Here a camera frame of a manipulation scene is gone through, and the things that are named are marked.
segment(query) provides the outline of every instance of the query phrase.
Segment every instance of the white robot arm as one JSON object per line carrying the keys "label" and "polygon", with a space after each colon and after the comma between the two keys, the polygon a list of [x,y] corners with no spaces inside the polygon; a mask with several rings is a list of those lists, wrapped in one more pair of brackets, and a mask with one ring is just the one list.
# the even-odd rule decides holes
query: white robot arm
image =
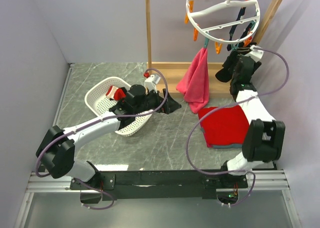
{"label": "white robot arm", "polygon": [[71,176],[78,178],[93,187],[99,187],[99,171],[89,161],[82,161],[75,158],[76,150],[86,143],[100,137],[101,135],[114,132],[131,124],[135,120],[135,114],[156,109],[162,103],[159,113],[170,114],[181,105],[174,101],[169,93],[167,99],[160,97],[156,84],[159,82],[158,75],[145,75],[144,86],[133,85],[130,90],[125,91],[125,98],[109,109],[109,112],[102,114],[82,124],[60,129],[58,126],[50,128],[39,146],[36,156],[39,157],[45,147],[57,137],[64,136],[54,143],[50,149],[43,153],[41,162],[53,178]]}
{"label": "white robot arm", "polygon": [[[256,46],[245,48],[246,55],[238,54],[238,62],[231,67],[232,80],[230,92],[236,102],[254,99],[241,103],[248,123],[249,130],[242,145],[242,151],[233,159],[226,162],[226,170],[251,170],[252,168],[265,162],[275,161],[280,158],[285,125],[281,121],[276,121],[261,103],[258,93],[250,82],[251,76],[259,67],[259,60],[263,52],[254,50]],[[231,173],[232,175],[243,175],[244,173]]]}

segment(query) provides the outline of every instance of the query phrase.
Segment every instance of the marble floor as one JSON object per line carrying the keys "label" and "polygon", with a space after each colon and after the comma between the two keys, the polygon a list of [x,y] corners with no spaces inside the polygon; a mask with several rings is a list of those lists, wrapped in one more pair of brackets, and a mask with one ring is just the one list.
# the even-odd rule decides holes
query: marble floor
{"label": "marble floor", "polygon": [[[69,81],[57,124],[61,128],[74,126],[95,117],[85,104],[85,94],[97,83],[118,76],[129,84],[143,84],[145,63],[78,63],[71,68]],[[180,170],[191,169],[185,153],[186,139],[198,121],[187,103],[173,114],[153,114],[134,135],[124,137],[109,133],[86,144],[76,156],[95,165],[118,166],[121,170]],[[207,106],[231,103],[231,98],[211,99]],[[190,141],[190,157],[202,169],[219,169],[240,149],[209,149],[200,128]]]}

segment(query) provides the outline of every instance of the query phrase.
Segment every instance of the clothes drying rack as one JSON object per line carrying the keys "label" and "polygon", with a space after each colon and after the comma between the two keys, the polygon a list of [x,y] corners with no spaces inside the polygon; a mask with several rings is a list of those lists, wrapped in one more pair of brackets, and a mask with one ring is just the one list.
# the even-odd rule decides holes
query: clothes drying rack
{"label": "clothes drying rack", "polygon": [[[169,93],[173,97],[179,97],[181,94],[175,89],[177,83],[182,79],[183,75],[190,66],[190,62],[155,62],[152,61],[152,47],[151,47],[151,20],[150,20],[150,0],[145,0],[145,14],[146,14],[146,37],[147,37],[147,50],[148,50],[148,67],[153,67],[160,70],[168,81]],[[253,38],[253,42],[260,43],[263,38],[272,18],[274,17],[277,9],[279,8],[282,0],[271,0],[269,7],[267,8],[259,27]],[[228,83],[222,83],[215,78],[215,74],[222,68],[221,62],[208,63],[209,72],[209,87],[210,97],[230,97]],[[158,89],[162,90],[164,84],[158,84]]]}

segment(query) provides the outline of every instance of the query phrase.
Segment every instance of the wooden shelf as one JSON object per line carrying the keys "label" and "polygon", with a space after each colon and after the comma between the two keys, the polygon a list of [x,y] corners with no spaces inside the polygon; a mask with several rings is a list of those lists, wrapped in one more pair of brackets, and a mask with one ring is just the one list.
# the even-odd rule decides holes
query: wooden shelf
{"label": "wooden shelf", "polygon": [[[190,64],[190,62],[152,62],[152,68],[158,69],[165,76],[168,82],[170,95],[174,98],[177,98],[183,97],[183,95],[175,89],[176,85],[183,78]],[[229,92],[230,83],[223,83],[215,78],[216,72],[218,72],[221,68],[222,63],[208,63],[210,98],[231,97]],[[162,91],[165,85],[161,80],[156,87],[159,91]]]}

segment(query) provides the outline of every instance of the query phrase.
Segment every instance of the white plastic basket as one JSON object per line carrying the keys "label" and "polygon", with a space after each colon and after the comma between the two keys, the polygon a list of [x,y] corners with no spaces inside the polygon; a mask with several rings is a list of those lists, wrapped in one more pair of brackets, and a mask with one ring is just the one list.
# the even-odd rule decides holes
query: white plastic basket
{"label": "white plastic basket", "polygon": [[[105,80],[98,83],[92,89],[90,89],[86,93],[84,101],[88,108],[90,108],[91,111],[94,112],[94,114],[96,114],[97,116],[100,116],[105,112],[108,112],[109,108],[116,105],[117,103],[117,101],[112,101],[108,99],[105,95],[111,86],[125,87],[127,90],[129,90],[131,87],[127,82],[125,82],[119,77],[108,77]],[[131,136],[134,133],[136,133],[147,122],[150,116],[151,114],[143,117],[136,117],[134,122],[132,122],[125,128],[116,131],[116,133],[125,137]]]}

